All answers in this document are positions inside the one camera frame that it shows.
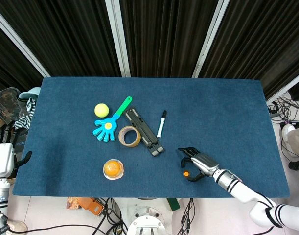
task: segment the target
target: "tape roll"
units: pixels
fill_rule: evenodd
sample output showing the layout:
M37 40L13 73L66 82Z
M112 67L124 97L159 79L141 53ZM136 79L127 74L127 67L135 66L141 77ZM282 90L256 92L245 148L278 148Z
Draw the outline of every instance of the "tape roll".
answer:
M133 143L126 143L124 141L124 136L128 131L135 131L136 132L136 139L133 141ZM130 147L130 148L135 147L136 145L138 145L139 142L140 142L140 138L141 138L141 136L140 136L139 131L133 126L125 126L119 132L119 141L120 141L120 143L122 145Z

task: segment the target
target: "wire bundle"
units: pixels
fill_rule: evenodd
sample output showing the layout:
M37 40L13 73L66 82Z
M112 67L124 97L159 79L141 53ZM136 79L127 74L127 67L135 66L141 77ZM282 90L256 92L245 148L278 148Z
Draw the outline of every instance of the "wire bundle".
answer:
M276 99L275 101L277 103L278 106L278 115L280 120L276 120L276 119L271 119L273 121L295 121L297 112L299 111L299 104L295 101L292 101L292 99L288 99L286 97L280 97L278 99ZM277 110L277 106L272 104L272 105L268 105L269 110L271 111L276 111ZM291 118L291 115L293 114L291 111L291 108L295 108L296 112L294 114L294 117Z
M192 217L192 219L190 219L189 212L192 208L194 209L193 217ZM190 224L194 220L195 212L196 212L196 210L195 210L195 204L194 204L193 198L190 198L189 203L187 204L184 214L181 219L181 229L179 230L177 235L188 235L189 234Z
M105 215L106 215L108 223L111 225L111 227L106 231L105 234L106 235L110 235L111 231L113 232L113 235L120 235L122 233L126 234L128 228L127 228L126 224L122 220L122 214L121 214L121 212L120 212L120 215L118 215L115 212L116 203L113 200L113 198L111 198L111 200L110 200L110 202L111 202L111 207L110 208L108 207L108 203L106 203L106 201L103 198L100 198L100 199L105 202ZM111 218L111 216L110 216L111 214L115 215L116 218L115 219Z

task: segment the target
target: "black curtain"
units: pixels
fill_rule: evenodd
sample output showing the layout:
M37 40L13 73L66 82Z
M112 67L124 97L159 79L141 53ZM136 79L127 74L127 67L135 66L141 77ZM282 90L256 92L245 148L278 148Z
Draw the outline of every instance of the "black curtain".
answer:
M231 0L199 77L261 81L266 98L299 74L299 0Z
M104 0L0 0L51 76L121 76Z
M192 77L217 0L121 0L132 77Z
M21 92L40 86L41 75L0 29L0 91L16 87Z

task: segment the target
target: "yellow tennis ball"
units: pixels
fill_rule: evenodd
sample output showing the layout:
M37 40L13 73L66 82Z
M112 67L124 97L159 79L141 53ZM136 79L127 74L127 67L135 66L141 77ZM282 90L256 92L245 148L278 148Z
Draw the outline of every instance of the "yellow tennis ball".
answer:
M95 114L99 118L104 118L109 113L109 108L106 104L97 104L95 106Z

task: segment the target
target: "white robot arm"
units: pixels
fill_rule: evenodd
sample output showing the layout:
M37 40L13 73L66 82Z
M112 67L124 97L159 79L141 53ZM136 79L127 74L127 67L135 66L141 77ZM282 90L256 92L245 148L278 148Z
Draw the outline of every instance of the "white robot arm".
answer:
M11 135L12 125L13 123L10 123L0 129L0 235L5 234L5 231L9 228L6 215L10 184L7 178L11 176L15 169L25 164L32 154L28 152L23 160L15 161L14 146L18 133L22 129L14 131Z
M234 175L232 172L219 169L219 164L206 154L200 153L197 149L179 148L189 158L184 158L186 162L193 162L201 172L201 176L213 177L215 182L224 190L237 198L242 203L257 202L249 212L250 218L261 227L283 226L299 231L299 207L286 204L276 204L270 198L257 193Z

